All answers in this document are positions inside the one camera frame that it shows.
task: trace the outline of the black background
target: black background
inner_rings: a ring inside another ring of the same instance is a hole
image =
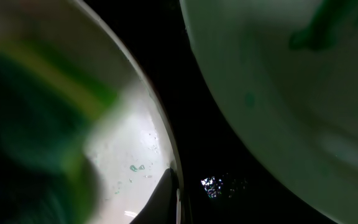
[[[87,0],[122,39],[159,94],[177,141],[186,219],[194,223],[332,223],[275,180],[230,128],[190,49],[177,0]],[[243,194],[210,199],[200,180],[229,173]]]

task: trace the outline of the yellow stripe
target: yellow stripe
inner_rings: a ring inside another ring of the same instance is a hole
[[[6,54],[33,71],[45,83],[73,102],[89,119],[96,120],[105,110],[102,102],[88,92],[85,87],[69,79],[24,44],[0,45],[0,53]]]

